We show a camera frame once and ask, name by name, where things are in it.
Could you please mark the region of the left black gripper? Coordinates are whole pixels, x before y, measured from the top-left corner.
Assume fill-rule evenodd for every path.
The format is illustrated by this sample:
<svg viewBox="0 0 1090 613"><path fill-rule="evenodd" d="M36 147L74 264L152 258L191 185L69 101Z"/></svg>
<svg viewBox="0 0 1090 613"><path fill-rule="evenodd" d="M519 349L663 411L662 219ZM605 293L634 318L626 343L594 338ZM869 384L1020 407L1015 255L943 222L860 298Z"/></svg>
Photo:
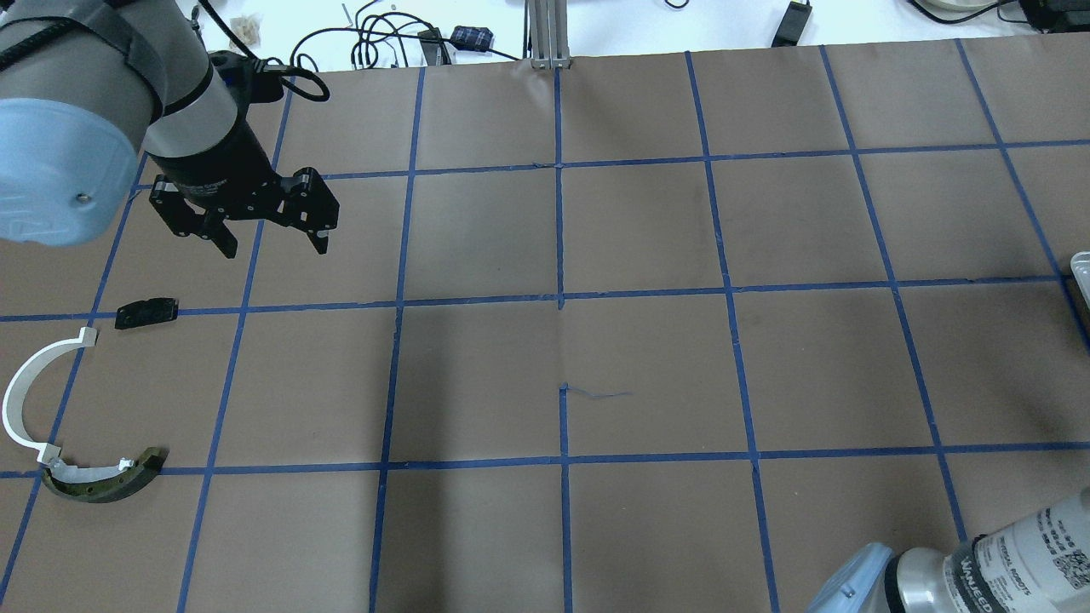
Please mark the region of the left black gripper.
<svg viewBox="0 0 1090 613"><path fill-rule="evenodd" d="M249 120L237 120L209 151L183 157L156 152L148 155L183 194L164 189L153 189L149 194L152 208L175 236L210 241L226 259L234 259L238 240L223 216L270 220L295 224L315 251L327 255L330 233L339 223L338 199L312 167L303 167L291 177L277 175ZM199 213L187 202L210 213Z"/></svg>

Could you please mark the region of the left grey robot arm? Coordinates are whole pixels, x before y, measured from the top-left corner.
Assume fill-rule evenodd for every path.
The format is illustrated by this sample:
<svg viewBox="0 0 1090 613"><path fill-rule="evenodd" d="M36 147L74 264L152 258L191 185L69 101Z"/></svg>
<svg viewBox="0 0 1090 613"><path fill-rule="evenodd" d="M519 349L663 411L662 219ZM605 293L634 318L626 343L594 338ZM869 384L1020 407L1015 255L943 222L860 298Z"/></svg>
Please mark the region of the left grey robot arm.
<svg viewBox="0 0 1090 613"><path fill-rule="evenodd" d="M233 259L234 221L307 235L320 255L339 203L316 169L277 175L249 125L254 104L302 67L249 50L210 52L171 1L4 1L3 219L9 242L74 247L112 224L140 175L159 167L152 208L179 237Z"/></svg>

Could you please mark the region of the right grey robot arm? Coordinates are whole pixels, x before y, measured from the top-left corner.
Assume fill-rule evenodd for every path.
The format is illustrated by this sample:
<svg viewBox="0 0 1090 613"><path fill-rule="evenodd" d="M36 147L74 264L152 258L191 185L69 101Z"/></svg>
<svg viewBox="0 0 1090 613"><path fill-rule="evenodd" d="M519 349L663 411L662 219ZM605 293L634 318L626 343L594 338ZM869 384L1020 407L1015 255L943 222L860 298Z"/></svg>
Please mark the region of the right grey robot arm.
<svg viewBox="0 0 1090 613"><path fill-rule="evenodd" d="M965 541L950 553L872 542L809 612L1087 612L1089 492Z"/></svg>

